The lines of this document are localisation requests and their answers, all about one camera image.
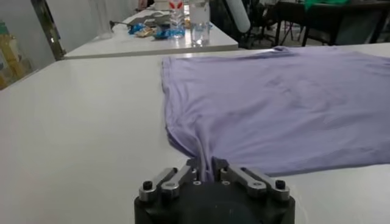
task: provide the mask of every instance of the table leg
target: table leg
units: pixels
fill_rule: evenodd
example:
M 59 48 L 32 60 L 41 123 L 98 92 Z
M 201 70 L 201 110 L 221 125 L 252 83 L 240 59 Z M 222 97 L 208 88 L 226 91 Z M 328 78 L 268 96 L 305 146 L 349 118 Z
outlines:
M 282 22 L 278 21 L 278 26 L 276 28 L 276 36 L 275 36 L 275 46 L 278 46 L 279 44 L 279 35 L 280 35 L 280 27 L 282 26 Z
M 389 14 L 389 12 L 387 10 L 385 10 L 381 13 L 381 16 L 380 16 L 380 19 L 377 23 L 377 26 L 375 27 L 374 32 L 371 35 L 370 44 L 377 42 L 378 37 L 380 36 L 380 32 L 382 31 L 383 26 L 386 23 L 386 19 L 388 17 L 388 14 Z
M 290 26 L 290 27 L 288 28 L 287 33 L 285 33 L 285 36 L 284 36 L 283 39 L 282 39 L 282 42 L 280 42 L 280 45 L 283 45 L 283 44 L 285 43 L 286 38 L 287 38 L 287 36 L 288 36 L 288 32 L 290 32 L 290 33 L 291 33 L 291 36 L 292 36 L 292 34 L 293 34 L 293 26 Z
M 291 35 L 291 40 L 294 40 L 293 25 L 294 25 L 294 23 L 290 22 L 290 35 Z
M 309 35 L 309 27 L 305 29 L 305 35 L 303 36 L 302 47 L 306 46 L 307 37 Z

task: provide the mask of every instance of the purple cloth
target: purple cloth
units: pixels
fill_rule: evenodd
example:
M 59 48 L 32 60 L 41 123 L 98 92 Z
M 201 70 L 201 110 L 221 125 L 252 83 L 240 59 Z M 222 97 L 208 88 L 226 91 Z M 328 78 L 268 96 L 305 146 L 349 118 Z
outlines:
M 335 47 L 163 60 L 185 153 L 268 175 L 390 163 L 390 58 Z

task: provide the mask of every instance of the white tabletop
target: white tabletop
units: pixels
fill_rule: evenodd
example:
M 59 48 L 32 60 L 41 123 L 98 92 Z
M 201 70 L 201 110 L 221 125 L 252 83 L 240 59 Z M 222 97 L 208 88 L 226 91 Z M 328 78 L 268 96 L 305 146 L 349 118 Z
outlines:
M 139 17 L 160 12 L 143 10 L 136 15 L 127 18 L 124 23 Z M 210 29 L 210 44 L 204 47 L 192 47 L 191 32 L 186 29 L 185 36 L 179 40 L 155 40 L 154 37 L 138 38 L 127 33 L 127 27 L 118 24 L 114 28 L 113 38 L 99 40 L 95 38 L 67 53 L 66 59 L 72 58 L 101 58 L 101 57 L 122 57 L 136 55 L 158 55 L 158 54 L 181 54 L 193 52 L 213 52 L 213 51 L 234 51 L 238 49 L 238 43 L 222 32 L 218 27 Z
M 390 57 L 390 44 L 346 48 Z M 133 223 L 140 184 L 186 161 L 167 142 L 161 58 L 58 61 L 0 92 L 0 223 Z M 390 220 L 390 165 L 281 179 L 298 224 Z

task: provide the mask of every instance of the metal bolt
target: metal bolt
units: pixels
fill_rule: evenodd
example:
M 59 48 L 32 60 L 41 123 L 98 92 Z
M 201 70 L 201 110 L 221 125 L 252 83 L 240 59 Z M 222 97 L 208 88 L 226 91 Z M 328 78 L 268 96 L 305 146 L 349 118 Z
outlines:
M 275 187 L 276 187 L 276 189 L 284 190 L 284 189 L 286 189 L 286 182 L 284 182 L 283 180 L 276 180 Z
M 143 188 L 145 191 L 151 190 L 151 189 L 153 188 L 153 182 L 151 182 L 150 180 L 149 180 L 149 181 L 145 181 L 145 182 L 142 184 L 142 188 Z

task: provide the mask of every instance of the floor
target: floor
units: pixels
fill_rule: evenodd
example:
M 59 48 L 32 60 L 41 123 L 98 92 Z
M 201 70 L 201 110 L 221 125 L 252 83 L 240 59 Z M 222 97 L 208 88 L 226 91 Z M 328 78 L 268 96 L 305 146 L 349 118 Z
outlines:
M 282 23 L 282 28 L 280 31 L 280 37 L 279 37 L 279 45 L 283 46 L 289 46 L 289 47 L 301 47 L 302 46 L 302 39 L 303 35 L 305 33 L 305 30 L 300 32 L 300 27 L 297 24 L 292 25 L 292 34 L 289 33 L 288 36 L 285 39 L 285 42 L 282 44 L 282 39 L 286 35 L 286 31 L 288 30 L 289 24 Z M 266 34 L 275 36 L 276 34 L 276 26 L 271 27 L 271 30 L 266 30 Z M 253 45 L 251 49 L 269 49 L 272 47 L 272 43 L 268 40 L 252 40 Z M 388 30 L 384 30 L 384 32 L 380 35 L 378 43 L 383 43 L 383 42 L 390 42 L 390 26 L 388 27 Z M 323 44 L 319 41 L 312 40 L 312 39 L 307 39 L 306 46 L 322 46 Z

